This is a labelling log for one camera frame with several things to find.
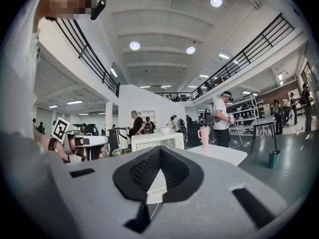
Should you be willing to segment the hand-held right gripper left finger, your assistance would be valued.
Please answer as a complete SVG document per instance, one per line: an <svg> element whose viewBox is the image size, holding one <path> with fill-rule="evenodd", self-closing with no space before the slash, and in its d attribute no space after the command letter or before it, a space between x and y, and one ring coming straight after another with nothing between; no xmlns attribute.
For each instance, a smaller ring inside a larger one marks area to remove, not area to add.
<svg viewBox="0 0 319 239"><path fill-rule="evenodd" d="M160 147L154 147L121 165L113 173L113 182L124 198L145 203L147 192L160 170Z"/></svg>

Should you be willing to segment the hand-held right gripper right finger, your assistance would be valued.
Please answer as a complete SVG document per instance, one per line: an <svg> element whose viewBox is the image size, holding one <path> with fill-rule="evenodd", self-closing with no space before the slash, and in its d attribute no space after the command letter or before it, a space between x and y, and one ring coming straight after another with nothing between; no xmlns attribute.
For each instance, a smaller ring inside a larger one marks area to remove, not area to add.
<svg viewBox="0 0 319 239"><path fill-rule="evenodd" d="M164 203L186 201L204 180L204 172L196 162L165 146L160 148L160 169L167 189L163 195Z"/></svg>

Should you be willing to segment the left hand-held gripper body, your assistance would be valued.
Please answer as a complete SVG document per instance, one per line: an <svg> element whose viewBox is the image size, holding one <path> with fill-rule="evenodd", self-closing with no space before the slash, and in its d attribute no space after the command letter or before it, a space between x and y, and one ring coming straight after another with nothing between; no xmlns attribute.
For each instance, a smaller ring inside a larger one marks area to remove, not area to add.
<svg viewBox="0 0 319 239"><path fill-rule="evenodd" d="M52 129L51 137L63 145L69 163L99 159L102 149L109 143L108 136L84 133L83 129L81 124L72 124L61 117Z"/></svg>

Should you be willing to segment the cream toaster oven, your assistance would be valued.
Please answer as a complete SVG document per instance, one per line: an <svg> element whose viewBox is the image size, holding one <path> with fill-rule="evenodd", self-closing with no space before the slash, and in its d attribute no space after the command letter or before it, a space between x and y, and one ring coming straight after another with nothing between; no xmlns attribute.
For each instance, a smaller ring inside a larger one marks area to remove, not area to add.
<svg viewBox="0 0 319 239"><path fill-rule="evenodd" d="M184 149L184 138L182 133L154 133L144 135L133 135L131 138L132 152L149 147L169 146Z"/></svg>

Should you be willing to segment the white storage shelf rack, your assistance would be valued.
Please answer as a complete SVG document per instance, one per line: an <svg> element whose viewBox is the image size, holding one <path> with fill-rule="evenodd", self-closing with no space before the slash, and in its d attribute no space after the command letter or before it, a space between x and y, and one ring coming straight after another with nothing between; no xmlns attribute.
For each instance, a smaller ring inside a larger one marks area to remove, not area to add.
<svg viewBox="0 0 319 239"><path fill-rule="evenodd" d="M259 119L257 102L254 95L226 104L228 115L233 115L235 124L229 126L231 135L252 135L253 127Z"/></svg>

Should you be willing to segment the person's left hand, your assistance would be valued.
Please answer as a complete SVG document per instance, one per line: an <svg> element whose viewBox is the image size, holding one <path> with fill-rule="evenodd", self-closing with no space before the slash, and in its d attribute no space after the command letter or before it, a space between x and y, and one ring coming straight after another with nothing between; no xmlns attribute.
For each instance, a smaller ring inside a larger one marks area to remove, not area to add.
<svg viewBox="0 0 319 239"><path fill-rule="evenodd" d="M56 142L56 152L60 155L64 162L69 163L68 154L65 153L63 145L59 141Z"/></svg>

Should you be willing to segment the black wristwatch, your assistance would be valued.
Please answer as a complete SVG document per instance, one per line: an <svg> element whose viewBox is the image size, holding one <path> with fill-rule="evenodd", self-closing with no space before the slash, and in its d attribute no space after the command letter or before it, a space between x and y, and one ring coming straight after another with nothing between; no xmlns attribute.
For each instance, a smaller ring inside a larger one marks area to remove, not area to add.
<svg viewBox="0 0 319 239"><path fill-rule="evenodd" d="M48 150L59 153L59 142L56 138L51 138L48 143Z"/></svg>

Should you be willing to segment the white black mobile robot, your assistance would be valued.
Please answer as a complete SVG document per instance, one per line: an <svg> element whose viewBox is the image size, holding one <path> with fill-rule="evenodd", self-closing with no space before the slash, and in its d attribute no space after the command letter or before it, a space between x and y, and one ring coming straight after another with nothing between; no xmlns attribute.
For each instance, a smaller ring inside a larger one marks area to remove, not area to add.
<svg viewBox="0 0 319 239"><path fill-rule="evenodd" d="M123 152L129 148L127 129L125 127L116 127L109 129L110 154Z"/></svg>

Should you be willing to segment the group of strip ceiling lights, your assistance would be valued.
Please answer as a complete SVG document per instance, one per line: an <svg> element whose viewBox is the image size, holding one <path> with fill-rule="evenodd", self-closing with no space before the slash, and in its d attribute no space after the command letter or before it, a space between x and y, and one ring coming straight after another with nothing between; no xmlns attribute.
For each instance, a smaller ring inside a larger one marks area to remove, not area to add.
<svg viewBox="0 0 319 239"><path fill-rule="evenodd" d="M150 106L160 102L167 105L173 103L133 85L121 86L120 96L117 97L74 54L71 57L60 58L50 52L41 52L41 62L37 69L38 77L40 73L45 82L43 88L48 91L48 94L45 96L37 94L37 103L46 104L48 107L58 106L59 110L66 110L72 114L105 112L107 102L119 107L124 98L133 100L133 92L137 93L138 107L142 104Z"/></svg>

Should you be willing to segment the black white-rimmed backpack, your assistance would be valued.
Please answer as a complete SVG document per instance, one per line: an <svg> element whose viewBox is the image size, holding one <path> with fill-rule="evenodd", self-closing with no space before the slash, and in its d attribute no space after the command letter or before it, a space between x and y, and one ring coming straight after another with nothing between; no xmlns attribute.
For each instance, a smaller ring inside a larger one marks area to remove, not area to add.
<svg viewBox="0 0 319 239"><path fill-rule="evenodd" d="M205 121L208 126L213 126L215 123L213 103L210 103L205 111Z"/></svg>

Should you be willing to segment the black balcony railing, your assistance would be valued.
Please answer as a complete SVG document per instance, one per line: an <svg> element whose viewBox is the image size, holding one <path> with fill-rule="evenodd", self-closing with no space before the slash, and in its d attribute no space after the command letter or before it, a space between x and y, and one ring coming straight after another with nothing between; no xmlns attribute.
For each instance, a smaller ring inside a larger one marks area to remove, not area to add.
<svg viewBox="0 0 319 239"><path fill-rule="evenodd" d="M224 83L226 80L233 78L234 75L256 61L294 30L295 28L285 19L283 14L280 13L259 35L234 56L232 60L228 61L193 91L158 93L158 95L173 102L194 101Z"/></svg>
<svg viewBox="0 0 319 239"><path fill-rule="evenodd" d="M78 22L69 19L56 19L55 24L75 51L78 59L118 98L120 84L112 78L98 58Z"/></svg>

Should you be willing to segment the teal waste bin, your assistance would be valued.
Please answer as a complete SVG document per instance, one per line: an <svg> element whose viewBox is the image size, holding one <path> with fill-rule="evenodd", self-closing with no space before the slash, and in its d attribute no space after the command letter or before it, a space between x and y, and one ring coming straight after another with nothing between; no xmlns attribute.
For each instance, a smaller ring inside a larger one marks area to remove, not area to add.
<svg viewBox="0 0 319 239"><path fill-rule="evenodd" d="M280 158L280 154L281 152L278 149L274 149L269 152L269 162L268 162L269 168L273 169L277 165L278 160Z"/></svg>

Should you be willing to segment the white shirt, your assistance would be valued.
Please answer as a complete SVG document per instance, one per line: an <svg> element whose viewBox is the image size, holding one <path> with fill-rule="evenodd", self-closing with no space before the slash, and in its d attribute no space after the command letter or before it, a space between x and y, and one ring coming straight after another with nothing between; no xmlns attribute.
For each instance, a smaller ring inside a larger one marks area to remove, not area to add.
<svg viewBox="0 0 319 239"><path fill-rule="evenodd" d="M0 47L0 131L33 139L32 109L39 30L33 20L40 0L27 0L11 23Z"/></svg>

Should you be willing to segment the black-legged white table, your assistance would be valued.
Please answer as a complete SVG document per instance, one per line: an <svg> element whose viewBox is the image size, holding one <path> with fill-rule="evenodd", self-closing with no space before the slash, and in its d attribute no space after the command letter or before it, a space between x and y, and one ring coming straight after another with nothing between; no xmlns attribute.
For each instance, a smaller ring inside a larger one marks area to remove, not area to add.
<svg viewBox="0 0 319 239"><path fill-rule="evenodd" d="M270 126L272 138L274 139L275 149L277 148L275 124L274 124L273 119L272 118L270 118L270 119L258 119L256 121L256 123L253 125L253 139L252 139L252 143L251 143L251 151L250 151L250 153L252 153L253 148L254 148L254 142L255 142L255 139L256 139L256 135L257 135L257 129L258 128L263 128L265 126Z"/></svg>

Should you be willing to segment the white wall shelf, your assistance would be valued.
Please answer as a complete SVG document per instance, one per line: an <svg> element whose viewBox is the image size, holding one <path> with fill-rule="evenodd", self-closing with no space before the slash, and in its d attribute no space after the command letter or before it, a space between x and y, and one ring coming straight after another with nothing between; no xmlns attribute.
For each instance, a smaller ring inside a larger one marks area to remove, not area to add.
<svg viewBox="0 0 319 239"><path fill-rule="evenodd" d="M157 125L156 114L154 110L143 110L140 112L143 121L146 121L146 118L150 118L150 121Z"/></svg>

